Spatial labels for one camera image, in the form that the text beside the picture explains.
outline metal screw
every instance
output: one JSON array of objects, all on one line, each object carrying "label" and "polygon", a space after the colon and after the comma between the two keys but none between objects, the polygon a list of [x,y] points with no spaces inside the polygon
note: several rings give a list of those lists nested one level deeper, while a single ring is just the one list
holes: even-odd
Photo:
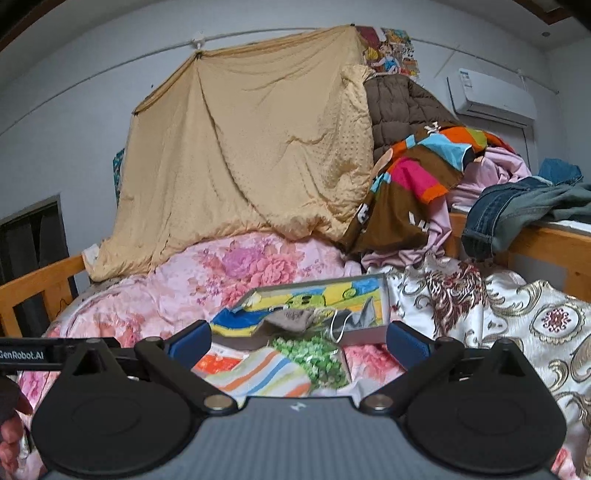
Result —
[{"label": "metal screw", "polygon": [[233,405],[233,400],[227,395],[210,395],[203,404],[210,410],[221,411],[230,408]]},{"label": "metal screw", "polygon": [[162,340],[160,337],[157,337],[157,336],[146,337],[144,340],[146,342],[149,342],[149,343],[157,346],[160,349],[164,348],[164,340]]},{"label": "metal screw", "polygon": [[457,340],[453,337],[438,337],[435,340],[435,348],[439,349],[443,347],[443,345],[447,345],[449,343],[457,342]]},{"label": "metal screw", "polygon": [[392,405],[394,405],[394,401],[386,395],[376,393],[375,395],[370,395],[365,399],[365,405],[372,410],[382,411],[387,410]]}]

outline wooden bed frame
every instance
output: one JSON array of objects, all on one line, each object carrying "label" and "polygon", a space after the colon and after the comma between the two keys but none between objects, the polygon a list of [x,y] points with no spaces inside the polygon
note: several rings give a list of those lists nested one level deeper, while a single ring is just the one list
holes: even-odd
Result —
[{"label": "wooden bed frame", "polygon": [[[459,258],[460,239],[466,223],[462,213],[451,213],[452,234],[445,244],[449,257]],[[529,226],[509,247],[497,255],[495,261],[512,267],[512,255],[521,254],[536,260],[564,267],[567,271],[564,292],[580,300],[591,302],[591,236],[565,232],[550,227]],[[0,323],[5,336],[21,337],[14,307],[41,293],[51,321],[72,302],[68,278],[84,271],[81,255],[66,258],[0,286]]]}]

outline striped cloth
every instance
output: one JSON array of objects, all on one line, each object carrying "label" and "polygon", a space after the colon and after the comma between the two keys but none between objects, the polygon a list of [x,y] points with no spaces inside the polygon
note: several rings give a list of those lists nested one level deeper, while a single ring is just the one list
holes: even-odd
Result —
[{"label": "striped cloth", "polygon": [[246,397],[305,397],[312,383],[302,367],[277,350],[261,348],[229,372],[205,380],[231,395],[239,406]]}]

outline blue jeans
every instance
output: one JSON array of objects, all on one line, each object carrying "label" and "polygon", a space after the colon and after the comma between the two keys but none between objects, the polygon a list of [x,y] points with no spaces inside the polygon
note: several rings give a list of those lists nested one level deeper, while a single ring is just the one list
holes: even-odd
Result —
[{"label": "blue jeans", "polygon": [[575,185],[583,180],[583,174],[577,165],[571,165],[559,158],[546,158],[542,162],[538,176],[544,177],[554,185]]},{"label": "blue jeans", "polygon": [[548,187],[548,184],[528,177],[517,183],[485,188],[468,213],[462,233],[462,245],[468,256],[477,260],[492,258],[492,239],[501,213],[515,197],[541,187]]}]

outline human hand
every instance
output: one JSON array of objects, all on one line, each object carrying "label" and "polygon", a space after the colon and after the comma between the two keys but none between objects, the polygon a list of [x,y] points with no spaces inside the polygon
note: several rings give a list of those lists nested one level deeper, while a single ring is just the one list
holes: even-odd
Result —
[{"label": "human hand", "polygon": [[[22,392],[18,398],[16,410],[25,415],[33,414],[33,408]],[[18,470],[20,440],[24,434],[21,418],[16,411],[0,426],[0,433],[2,434],[0,462],[7,472],[14,473]]]}]

